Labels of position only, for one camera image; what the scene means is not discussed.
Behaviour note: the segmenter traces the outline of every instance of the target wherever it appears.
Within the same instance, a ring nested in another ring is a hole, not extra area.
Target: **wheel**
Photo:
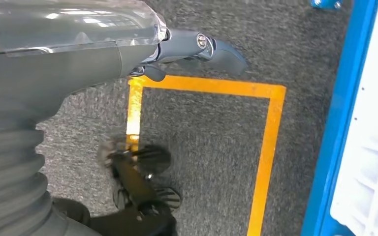
[[[172,160],[170,152],[160,145],[146,145],[133,151],[132,155],[136,156],[138,170],[145,176],[163,173],[170,167]]]
[[[91,223],[91,214],[88,208],[80,202],[66,198],[53,198],[53,206],[60,213],[83,225],[89,226]]]
[[[162,202],[164,202],[171,212],[179,209],[182,204],[182,198],[180,195],[172,188],[155,188],[157,196]]]
[[[119,181],[117,181],[117,184],[114,186],[112,200],[114,201],[115,207],[120,211],[132,205],[128,192]]]

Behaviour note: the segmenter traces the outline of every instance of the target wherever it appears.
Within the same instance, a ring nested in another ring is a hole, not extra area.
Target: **transparent plastic cover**
[[[10,56],[158,44],[163,17],[137,0],[0,0],[0,53]]]

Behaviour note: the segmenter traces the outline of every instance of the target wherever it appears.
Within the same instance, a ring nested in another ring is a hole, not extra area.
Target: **humanoid robot arm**
[[[44,134],[35,126],[55,115],[69,94],[128,75],[161,81],[165,73],[157,64],[171,62],[233,73],[246,68],[231,46],[200,32],[168,29],[141,1],[0,0],[0,235],[99,235],[51,207],[39,172],[44,156],[35,153]],[[137,171],[122,159],[116,168],[136,206],[153,203],[151,194],[135,190],[143,190],[136,186],[144,178],[128,182]],[[164,219],[166,226],[174,220],[169,213]],[[142,236],[156,235],[160,226]]]

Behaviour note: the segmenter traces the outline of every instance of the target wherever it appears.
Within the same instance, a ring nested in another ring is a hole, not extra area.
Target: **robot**
[[[51,198],[40,173],[36,124],[82,89],[128,76],[161,81],[162,63],[228,73],[247,64],[233,47],[197,31],[170,29],[137,0],[0,0],[0,236],[174,236],[182,197],[155,186],[170,153],[115,145],[100,154],[117,183],[115,214]]]

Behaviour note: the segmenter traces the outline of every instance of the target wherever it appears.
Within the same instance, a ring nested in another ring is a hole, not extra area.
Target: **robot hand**
[[[158,44],[153,55],[136,67],[130,76],[146,75],[153,81],[161,81],[166,73],[153,63],[177,62],[184,68],[196,67],[200,62],[229,74],[243,73],[247,64],[243,56],[229,44],[197,31],[168,29],[166,38]]]

